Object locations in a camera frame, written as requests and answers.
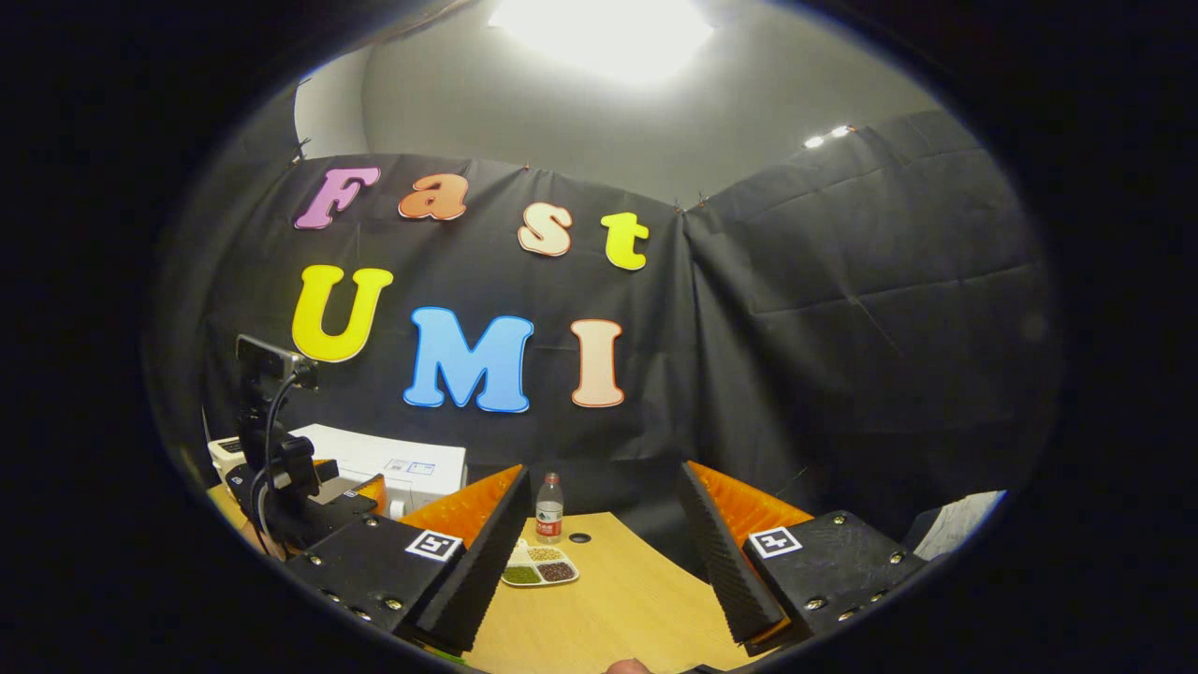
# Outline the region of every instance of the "water bottle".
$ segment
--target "water bottle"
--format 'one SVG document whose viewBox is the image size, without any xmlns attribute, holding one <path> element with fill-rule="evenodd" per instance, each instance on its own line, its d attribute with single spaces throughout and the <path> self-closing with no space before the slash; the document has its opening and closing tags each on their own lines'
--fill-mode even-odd
<svg viewBox="0 0 1198 674">
<path fill-rule="evenodd" d="M 565 502 L 556 473 L 545 474 L 545 484 L 537 492 L 537 541 L 553 545 L 562 540 L 562 515 Z"/>
</svg>

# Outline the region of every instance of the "letter m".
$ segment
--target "letter m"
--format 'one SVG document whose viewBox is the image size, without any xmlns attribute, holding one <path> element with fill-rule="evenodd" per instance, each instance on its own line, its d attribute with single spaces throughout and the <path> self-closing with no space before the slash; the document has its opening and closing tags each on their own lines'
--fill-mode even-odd
<svg viewBox="0 0 1198 674">
<path fill-rule="evenodd" d="M 473 350 L 466 345 L 458 316 L 449 309 L 420 306 L 412 311 L 412 322 L 420 335 L 412 388 L 404 391 L 404 402 L 425 408 L 441 407 L 446 397 L 437 389 L 440 372 L 454 405 L 466 407 L 485 375 L 486 385 L 477 400 L 480 409 L 506 413 L 528 409 L 528 399 L 521 391 L 520 381 L 524 347 L 532 334 L 532 322 L 501 315 L 486 327 Z"/>
</svg>

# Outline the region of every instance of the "grain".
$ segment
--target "grain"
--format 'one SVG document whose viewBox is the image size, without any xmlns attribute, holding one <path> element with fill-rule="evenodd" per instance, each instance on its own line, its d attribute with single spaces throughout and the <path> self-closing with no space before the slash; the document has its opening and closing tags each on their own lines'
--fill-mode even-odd
<svg viewBox="0 0 1198 674">
<path fill-rule="evenodd" d="M 509 566 L 503 570 L 503 579 L 516 585 L 540 583 L 540 578 L 531 566 Z"/>
<path fill-rule="evenodd" d="M 570 565 L 565 564 L 564 561 L 556 561 L 553 564 L 538 564 L 537 571 L 540 571 L 541 577 L 544 577 L 545 581 L 549 582 L 569 581 L 570 578 L 574 578 L 574 570 L 570 569 Z"/>
<path fill-rule="evenodd" d="M 533 561 L 547 561 L 551 559 L 562 559 L 562 553 L 553 548 L 528 548 L 528 557 Z"/>
</svg>

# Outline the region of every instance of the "white container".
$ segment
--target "white container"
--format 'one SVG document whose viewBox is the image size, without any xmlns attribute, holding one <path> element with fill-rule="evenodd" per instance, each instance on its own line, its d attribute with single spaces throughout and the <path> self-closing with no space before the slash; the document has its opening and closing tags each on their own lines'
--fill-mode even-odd
<svg viewBox="0 0 1198 674">
<path fill-rule="evenodd" d="M 393 441 L 319 424 L 291 435 L 311 441 L 313 460 L 337 460 L 340 478 L 322 486 L 316 497 L 321 503 L 382 473 L 392 504 L 388 515 L 394 520 L 466 486 L 465 448 Z M 229 470 L 246 463 L 238 445 L 237 438 L 208 443 L 222 484 Z"/>
</svg>

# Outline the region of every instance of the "white plate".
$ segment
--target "white plate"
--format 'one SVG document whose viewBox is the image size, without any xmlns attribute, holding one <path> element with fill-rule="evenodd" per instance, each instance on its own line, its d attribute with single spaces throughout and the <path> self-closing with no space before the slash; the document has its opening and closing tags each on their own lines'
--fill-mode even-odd
<svg viewBox="0 0 1198 674">
<path fill-rule="evenodd" d="M 561 559 L 546 559 L 543 561 L 533 561 L 528 552 L 537 549 L 551 549 L 557 552 L 557 554 L 562 557 Z M 538 566 L 545 564 L 565 564 L 574 571 L 574 577 L 567 578 L 564 581 L 545 581 L 544 576 L 540 575 L 540 571 L 537 570 Z M 561 548 L 555 548 L 553 546 L 528 547 L 528 544 L 524 539 L 520 539 L 520 542 L 516 544 L 515 549 L 512 551 L 512 555 L 508 558 L 508 566 L 527 566 L 530 569 L 533 569 L 533 571 L 537 573 L 537 578 L 540 579 L 539 583 L 512 583 L 507 578 L 503 577 L 500 578 L 501 581 L 503 581 L 508 585 L 512 585 L 513 588 L 543 588 L 545 585 L 561 585 L 562 583 L 573 583 L 579 579 L 579 576 L 582 575 L 579 572 L 579 567 L 574 566 L 574 563 L 570 561 L 570 558 Z"/>
</svg>

